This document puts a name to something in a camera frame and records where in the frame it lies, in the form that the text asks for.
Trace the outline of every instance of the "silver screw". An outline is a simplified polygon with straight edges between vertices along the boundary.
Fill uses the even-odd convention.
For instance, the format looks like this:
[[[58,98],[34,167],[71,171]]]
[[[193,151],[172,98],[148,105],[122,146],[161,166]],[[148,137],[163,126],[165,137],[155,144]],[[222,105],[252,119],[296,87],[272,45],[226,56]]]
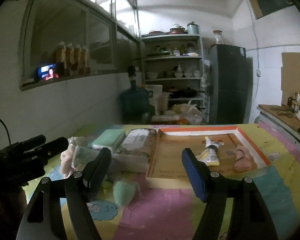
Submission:
[[[218,173],[217,171],[212,171],[212,172],[210,173],[210,175],[211,175],[211,177],[214,177],[214,178],[219,177],[219,173]]]
[[[49,181],[49,177],[44,177],[44,178],[42,178],[41,183],[42,183],[42,184],[45,184],[45,183],[47,183],[48,181]]]
[[[81,171],[76,171],[76,172],[73,174],[73,176],[74,176],[75,178],[80,178],[80,177],[82,176],[82,173],[81,173]]]
[[[245,178],[244,178],[244,181],[245,181],[246,183],[251,183],[251,182],[252,182],[252,179],[251,179],[250,177],[245,177]]]

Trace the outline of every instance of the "wooden countertop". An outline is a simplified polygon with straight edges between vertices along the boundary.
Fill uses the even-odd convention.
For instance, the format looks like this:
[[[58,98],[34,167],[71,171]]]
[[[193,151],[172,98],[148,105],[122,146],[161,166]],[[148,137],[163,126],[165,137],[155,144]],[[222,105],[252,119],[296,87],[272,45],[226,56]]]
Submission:
[[[287,126],[289,126],[291,129],[293,129],[294,131],[298,132],[299,128],[300,128],[300,121],[296,118],[296,116],[294,115],[294,117],[289,118],[285,115],[277,115],[278,113],[282,113],[285,111],[277,111],[277,110],[271,110],[271,107],[275,106],[275,105],[258,105],[258,107],[266,112],[268,112],[269,114],[272,114],[273,116],[275,116],[276,118],[278,118],[281,122],[283,122],[284,124],[286,124]]]

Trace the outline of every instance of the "window sill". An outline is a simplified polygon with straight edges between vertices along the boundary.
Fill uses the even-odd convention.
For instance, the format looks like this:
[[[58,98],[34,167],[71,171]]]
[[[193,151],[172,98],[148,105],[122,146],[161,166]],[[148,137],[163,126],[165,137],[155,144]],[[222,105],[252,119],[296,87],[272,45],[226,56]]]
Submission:
[[[23,85],[23,86],[20,86],[19,88],[21,91],[26,91],[26,90],[30,90],[33,88],[42,87],[42,86],[50,85],[50,84],[57,83],[57,82],[62,82],[65,80],[76,79],[76,78],[85,78],[85,77],[90,77],[90,76],[100,76],[100,75],[114,74],[114,73],[120,73],[120,72],[117,70],[100,70],[98,73],[94,73],[94,74],[84,74],[84,75],[75,75],[75,76],[69,76],[69,77],[60,77],[60,78],[55,78],[52,80],[39,81],[37,83]]]

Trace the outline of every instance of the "dark gray refrigerator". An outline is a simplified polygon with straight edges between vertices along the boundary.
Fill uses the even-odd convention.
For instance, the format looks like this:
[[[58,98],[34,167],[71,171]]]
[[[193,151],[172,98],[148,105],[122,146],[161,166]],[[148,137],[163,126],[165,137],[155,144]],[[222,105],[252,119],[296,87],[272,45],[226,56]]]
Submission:
[[[247,123],[251,109],[253,67],[245,48],[217,44],[209,50],[209,124]]]

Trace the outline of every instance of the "cardboard box tray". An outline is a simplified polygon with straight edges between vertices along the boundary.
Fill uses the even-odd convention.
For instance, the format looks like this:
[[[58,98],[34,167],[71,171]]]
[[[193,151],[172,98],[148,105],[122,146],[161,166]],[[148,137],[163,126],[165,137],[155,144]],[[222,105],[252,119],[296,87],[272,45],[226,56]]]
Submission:
[[[219,166],[209,166],[211,171],[233,179],[245,176],[256,178],[264,175],[271,163],[251,139],[237,126],[162,128],[158,131],[156,144],[151,153],[146,180],[152,188],[191,188],[181,161],[181,153],[190,148],[197,156],[205,148],[205,136],[224,142],[219,148]],[[236,147],[243,145],[250,151],[252,170],[237,172],[234,169]]]

